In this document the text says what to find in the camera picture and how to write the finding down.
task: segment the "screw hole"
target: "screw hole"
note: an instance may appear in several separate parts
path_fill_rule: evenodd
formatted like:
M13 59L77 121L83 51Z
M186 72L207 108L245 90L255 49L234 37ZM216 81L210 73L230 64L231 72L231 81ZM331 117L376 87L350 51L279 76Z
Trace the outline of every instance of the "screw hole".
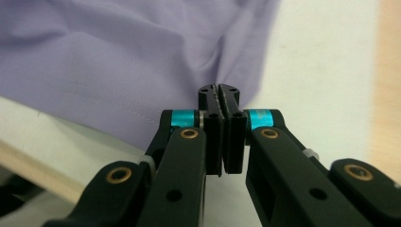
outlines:
M170 190L166 193L166 199L168 201L179 201L183 197L183 193L178 189Z
M130 178L132 171L128 167L117 167L111 170L107 176L106 180L108 183L123 183Z
M320 201L324 201L324 200L327 199L327 194L325 194L325 192L322 191L322 190L319 189L319 188L312 188L312 189L310 189L310 190L309 190L309 194L310 194L313 198L315 198L315 199L317 199L317 200L320 200Z

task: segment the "blue band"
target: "blue band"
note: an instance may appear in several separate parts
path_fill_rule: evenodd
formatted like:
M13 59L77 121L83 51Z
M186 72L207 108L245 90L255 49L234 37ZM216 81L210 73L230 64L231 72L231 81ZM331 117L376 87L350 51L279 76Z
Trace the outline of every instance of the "blue band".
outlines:
M258 127L272 127L274 126L273 115L270 110L248 110L251 119L251 130Z
M173 111L171 115L171 127L194 127L195 112L194 110Z

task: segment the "white table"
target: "white table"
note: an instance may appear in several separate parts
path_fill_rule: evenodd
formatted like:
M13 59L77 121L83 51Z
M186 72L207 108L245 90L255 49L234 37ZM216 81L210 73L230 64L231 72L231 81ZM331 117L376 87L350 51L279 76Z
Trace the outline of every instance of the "white table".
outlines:
M348 157L374 163L379 15L376 1L283 2L260 91L247 108L279 109L288 128L327 167ZM0 166L72 202L103 166L136 162L143 154L107 134L5 98L0 127ZM400 140L400 133L393 136ZM379 157L378 164L393 162ZM400 166L385 171L401 181ZM260 225L244 179L208 177L205 226Z

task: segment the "beige wall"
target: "beige wall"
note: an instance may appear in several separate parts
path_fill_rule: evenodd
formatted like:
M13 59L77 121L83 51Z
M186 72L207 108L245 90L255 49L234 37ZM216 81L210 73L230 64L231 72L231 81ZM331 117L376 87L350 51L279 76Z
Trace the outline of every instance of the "beige wall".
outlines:
M383 0L378 22L371 164L401 183L401 1Z

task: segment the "purple fabric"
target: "purple fabric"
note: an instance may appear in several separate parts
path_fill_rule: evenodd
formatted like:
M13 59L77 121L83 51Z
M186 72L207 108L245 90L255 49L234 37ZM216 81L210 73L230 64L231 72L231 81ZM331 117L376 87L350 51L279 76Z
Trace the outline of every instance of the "purple fabric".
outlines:
M0 96L146 149L209 83L257 90L277 0L2 0Z

